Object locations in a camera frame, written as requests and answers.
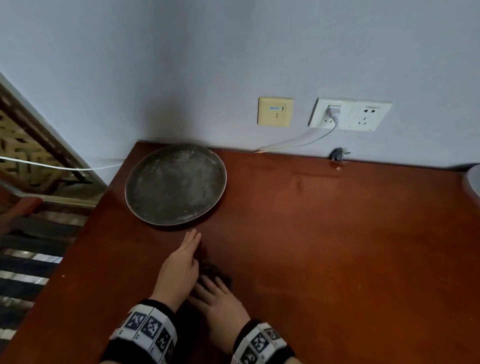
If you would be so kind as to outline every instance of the right hand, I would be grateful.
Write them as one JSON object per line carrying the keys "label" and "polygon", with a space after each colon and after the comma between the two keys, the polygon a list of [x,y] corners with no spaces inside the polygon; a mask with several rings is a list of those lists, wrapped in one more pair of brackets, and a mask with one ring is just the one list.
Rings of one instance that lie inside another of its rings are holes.
{"label": "right hand", "polygon": [[216,284],[206,276],[201,278],[208,289],[197,283],[195,291],[201,299],[189,296],[187,300],[205,315],[212,343],[224,353],[232,354],[235,340],[250,316],[219,277],[215,278]]}

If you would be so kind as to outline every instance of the white wall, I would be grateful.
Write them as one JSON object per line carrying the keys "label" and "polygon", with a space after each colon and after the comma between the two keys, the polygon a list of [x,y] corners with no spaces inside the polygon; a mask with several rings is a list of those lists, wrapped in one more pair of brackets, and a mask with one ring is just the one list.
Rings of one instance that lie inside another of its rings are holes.
{"label": "white wall", "polygon": [[[318,96],[394,106],[285,152],[480,162],[479,39],[478,0],[0,0],[0,73],[91,166],[137,139],[257,149],[305,133]],[[259,96],[294,98],[292,126],[257,126]]]}

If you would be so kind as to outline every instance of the left hand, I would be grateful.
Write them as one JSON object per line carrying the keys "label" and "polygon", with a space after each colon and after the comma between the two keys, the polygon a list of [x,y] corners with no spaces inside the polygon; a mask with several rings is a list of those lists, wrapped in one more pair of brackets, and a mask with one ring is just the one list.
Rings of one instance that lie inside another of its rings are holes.
{"label": "left hand", "polygon": [[174,251],[163,263],[152,300],[166,304],[176,312],[188,297],[198,279],[198,261],[193,253],[200,243],[202,234],[196,229],[188,231],[180,248]]}

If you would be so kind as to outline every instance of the white power cord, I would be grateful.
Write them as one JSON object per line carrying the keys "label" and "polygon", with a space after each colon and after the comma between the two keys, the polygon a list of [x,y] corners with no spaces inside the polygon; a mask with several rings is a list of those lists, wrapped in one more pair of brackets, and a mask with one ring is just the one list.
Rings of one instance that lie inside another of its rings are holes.
{"label": "white power cord", "polygon": [[56,170],[80,170],[80,171],[82,171],[82,170],[105,170],[107,168],[113,168],[113,167],[121,166],[121,164],[114,164],[113,166],[105,166],[105,167],[97,167],[97,168],[67,168],[67,167],[51,166],[49,164],[30,162],[29,160],[21,160],[21,159],[2,157],[2,156],[0,156],[0,159],[12,160],[14,162],[20,162],[20,163],[26,163],[26,164],[34,164],[36,166],[49,167],[49,168],[54,168]]}
{"label": "white power cord", "polygon": [[333,127],[332,130],[330,130],[328,133],[322,135],[321,137],[311,141],[311,142],[308,142],[308,143],[305,143],[305,144],[300,144],[300,145],[297,145],[297,146],[281,146],[279,148],[271,148],[271,149],[262,149],[260,148],[259,150],[257,150],[255,153],[266,153],[266,152],[272,152],[274,150],[280,150],[280,149],[287,149],[287,148],[296,148],[296,147],[299,147],[299,146],[307,146],[309,144],[313,144],[315,142],[318,142],[320,139],[323,139],[325,138],[327,135],[329,135],[331,132],[333,132],[333,130],[335,130],[336,128],[338,128],[338,124],[340,123],[340,106],[329,106],[328,109],[327,109],[327,115],[333,119],[333,121],[335,122],[335,126]]}

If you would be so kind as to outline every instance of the beige switch plate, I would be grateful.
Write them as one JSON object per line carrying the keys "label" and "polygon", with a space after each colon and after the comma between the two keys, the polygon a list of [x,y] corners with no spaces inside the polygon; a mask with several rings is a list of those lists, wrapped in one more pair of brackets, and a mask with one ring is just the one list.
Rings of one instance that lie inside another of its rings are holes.
{"label": "beige switch plate", "polygon": [[258,125],[290,126],[293,99],[260,97],[258,99]]}

